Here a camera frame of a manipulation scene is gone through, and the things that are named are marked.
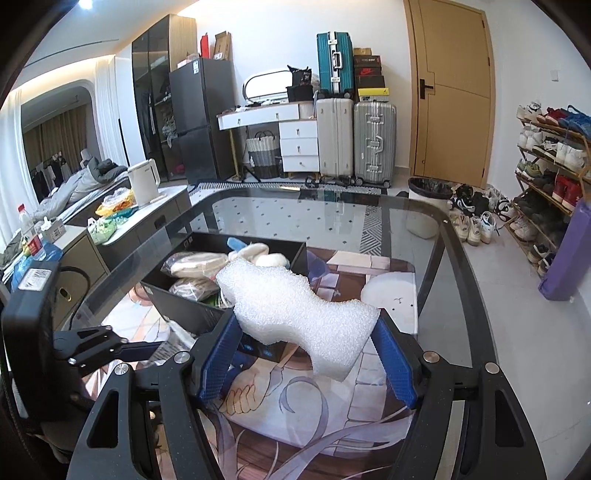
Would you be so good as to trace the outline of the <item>black cardboard box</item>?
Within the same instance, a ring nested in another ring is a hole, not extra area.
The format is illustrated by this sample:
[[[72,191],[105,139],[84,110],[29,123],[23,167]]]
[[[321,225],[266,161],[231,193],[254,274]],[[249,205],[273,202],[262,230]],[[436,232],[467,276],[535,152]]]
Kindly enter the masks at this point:
[[[222,314],[235,305],[228,287],[217,276],[228,260],[230,236],[190,233],[166,254],[142,280],[149,300],[166,320],[173,320],[197,336],[211,331]],[[290,270],[308,275],[307,244],[304,242],[238,237],[246,244],[266,243],[270,252],[290,261]]]

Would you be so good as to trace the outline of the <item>white foam block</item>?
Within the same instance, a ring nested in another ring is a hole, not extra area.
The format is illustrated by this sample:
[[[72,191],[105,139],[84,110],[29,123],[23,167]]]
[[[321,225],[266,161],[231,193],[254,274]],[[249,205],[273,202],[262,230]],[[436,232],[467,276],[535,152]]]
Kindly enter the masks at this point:
[[[296,344],[315,375],[335,381],[349,375],[380,317],[378,308],[360,300],[318,297],[306,276],[283,267],[236,259],[217,279],[235,297],[233,313],[245,334],[264,345]]]

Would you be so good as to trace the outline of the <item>white blue plush toy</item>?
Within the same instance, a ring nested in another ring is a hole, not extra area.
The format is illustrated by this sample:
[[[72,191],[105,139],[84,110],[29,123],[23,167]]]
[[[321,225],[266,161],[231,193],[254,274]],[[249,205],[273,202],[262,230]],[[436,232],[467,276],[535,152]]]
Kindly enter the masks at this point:
[[[290,268],[290,261],[287,260],[287,257],[280,253],[270,252],[270,247],[266,243],[246,244],[235,237],[229,237],[226,245],[230,249],[228,253],[229,261],[242,258],[259,267]]]

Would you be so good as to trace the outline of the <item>red white plastic packet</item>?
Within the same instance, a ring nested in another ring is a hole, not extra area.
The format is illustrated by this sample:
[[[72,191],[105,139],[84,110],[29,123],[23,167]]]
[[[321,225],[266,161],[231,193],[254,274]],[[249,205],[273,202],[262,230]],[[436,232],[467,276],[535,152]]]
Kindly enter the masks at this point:
[[[162,365],[168,359],[181,351],[190,351],[197,341],[197,335],[185,330],[177,322],[170,320],[168,323],[168,336],[156,348],[147,360],[147,364]]]

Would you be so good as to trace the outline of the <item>grey side cabinet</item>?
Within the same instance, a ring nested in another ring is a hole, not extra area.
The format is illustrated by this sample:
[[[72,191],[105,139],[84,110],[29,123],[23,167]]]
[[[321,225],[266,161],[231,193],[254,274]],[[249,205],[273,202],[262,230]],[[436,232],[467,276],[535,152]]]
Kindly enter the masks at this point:
[[[165,187],[158,198],[141,206],[103,244],[95,245],[105,271],[114,270],[158,230],[190,208],[186,186]]]

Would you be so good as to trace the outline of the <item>plastic water bottle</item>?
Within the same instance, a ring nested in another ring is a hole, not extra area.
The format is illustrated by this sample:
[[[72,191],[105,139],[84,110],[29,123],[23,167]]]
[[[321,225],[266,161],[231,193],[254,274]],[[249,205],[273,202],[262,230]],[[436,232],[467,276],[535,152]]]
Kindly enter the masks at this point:
[[[18,206],[18,215],[21,225],[21,244],[25,256],[35,256],[42,249],[42,242],[35,229],[33,219],[24,204]]]

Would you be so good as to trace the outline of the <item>white trash bin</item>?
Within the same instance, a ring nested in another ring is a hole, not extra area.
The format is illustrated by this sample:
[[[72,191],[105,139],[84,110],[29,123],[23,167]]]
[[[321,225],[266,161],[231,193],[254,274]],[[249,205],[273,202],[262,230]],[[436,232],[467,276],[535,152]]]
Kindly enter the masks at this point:
[[[408,210],[406,227],[421,239],[429,240],[438,235],[439,223],[433,217],[435,209],[444,214],[449,211],[453,184],[449,181],[427,177],[411,177],[408,180],[409,199],[421,205],[418,210]]]

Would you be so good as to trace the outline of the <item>woven laundry basket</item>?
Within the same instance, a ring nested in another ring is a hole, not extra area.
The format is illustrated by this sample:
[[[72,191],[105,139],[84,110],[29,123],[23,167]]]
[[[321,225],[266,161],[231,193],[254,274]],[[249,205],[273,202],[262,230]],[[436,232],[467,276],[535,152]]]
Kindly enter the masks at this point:
[[[280,177],[280,139],[270,130],[257,132],[246,139],[249,164],[260,180]]]

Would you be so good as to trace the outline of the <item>black refrigerator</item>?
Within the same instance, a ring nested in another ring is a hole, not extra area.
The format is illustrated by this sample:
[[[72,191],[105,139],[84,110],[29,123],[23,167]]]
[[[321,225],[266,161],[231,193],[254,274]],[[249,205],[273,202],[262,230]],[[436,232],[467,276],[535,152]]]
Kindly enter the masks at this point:
[[[229,132],[217,116],[235,107],[235,84],[228,60],[198,58],[169,74],[177,137],[173,145],[189,184],[235,175]]]

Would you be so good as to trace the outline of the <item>white dresser desk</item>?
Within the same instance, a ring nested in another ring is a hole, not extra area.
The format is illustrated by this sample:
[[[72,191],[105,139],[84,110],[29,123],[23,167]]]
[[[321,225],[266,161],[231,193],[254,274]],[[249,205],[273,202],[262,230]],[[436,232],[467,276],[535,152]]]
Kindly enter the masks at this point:
[[[253,138],[274,136],[280,149],[283,171],[320,173],[320,150],[315,104],[312,101],[239,107],[217,116],[221,130],[240,130]]]

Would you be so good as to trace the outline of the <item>silver suitcase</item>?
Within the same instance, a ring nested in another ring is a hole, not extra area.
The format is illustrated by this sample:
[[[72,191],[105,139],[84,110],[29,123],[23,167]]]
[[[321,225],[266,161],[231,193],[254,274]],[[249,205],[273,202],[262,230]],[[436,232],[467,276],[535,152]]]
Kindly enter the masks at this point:
[[[396,107],[377,101],[356,103],[353,112],[353,173],[356,183],[390,188],[396,147]]]

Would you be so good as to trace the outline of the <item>tall dark wardrobe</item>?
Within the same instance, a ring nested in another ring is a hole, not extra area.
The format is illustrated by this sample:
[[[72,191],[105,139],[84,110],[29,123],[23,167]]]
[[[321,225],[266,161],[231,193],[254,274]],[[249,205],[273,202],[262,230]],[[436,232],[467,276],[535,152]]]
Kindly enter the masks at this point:
[[[170,73],[197,53],[197,23],[169,14],[131,43],[132,82],[145,157],[156,162],[164,181],[185,177],[176,144]]]

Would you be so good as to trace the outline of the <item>stacked shoe boxes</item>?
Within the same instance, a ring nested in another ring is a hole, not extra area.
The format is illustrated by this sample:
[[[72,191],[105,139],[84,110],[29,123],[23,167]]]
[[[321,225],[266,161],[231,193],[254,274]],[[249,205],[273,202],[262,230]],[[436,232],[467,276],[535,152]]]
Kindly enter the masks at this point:
[[[359,101],[388,102],[390,90],[383,74],[380,55],[370,48],[353,50],[353,73],[355,74],[356,99]]]

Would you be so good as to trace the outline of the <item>wooden door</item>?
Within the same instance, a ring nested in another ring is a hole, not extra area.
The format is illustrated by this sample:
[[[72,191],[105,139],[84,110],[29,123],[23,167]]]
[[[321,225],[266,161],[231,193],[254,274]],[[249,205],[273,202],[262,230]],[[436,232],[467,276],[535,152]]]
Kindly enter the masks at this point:
[[[411,168],[483,187],[496,105],[485,12],[454,1],[407,1],[412,69]]]

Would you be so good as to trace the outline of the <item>teal suitcase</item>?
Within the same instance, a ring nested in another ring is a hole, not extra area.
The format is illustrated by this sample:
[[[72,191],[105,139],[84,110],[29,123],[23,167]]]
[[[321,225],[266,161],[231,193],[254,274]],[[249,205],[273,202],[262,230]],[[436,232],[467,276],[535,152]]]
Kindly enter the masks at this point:
[[[346,32],[318,33],[318,78],[324,98],[355,96],[353,44]]]

